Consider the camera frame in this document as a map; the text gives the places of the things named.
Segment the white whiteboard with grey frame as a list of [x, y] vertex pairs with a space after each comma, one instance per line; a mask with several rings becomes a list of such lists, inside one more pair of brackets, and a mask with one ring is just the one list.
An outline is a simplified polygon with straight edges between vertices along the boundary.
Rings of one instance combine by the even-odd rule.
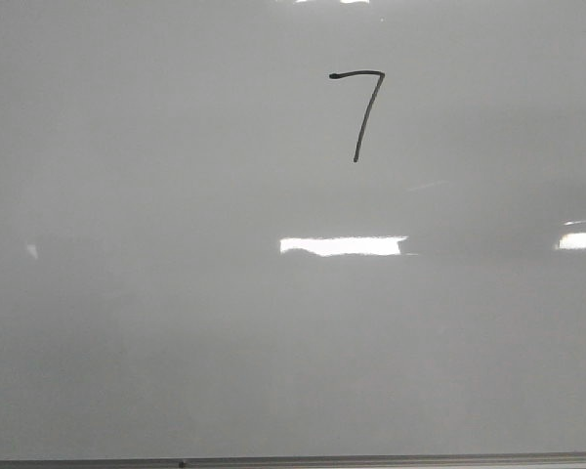
[[0, 1], [0, 459], [586, 451], [586, 1]]

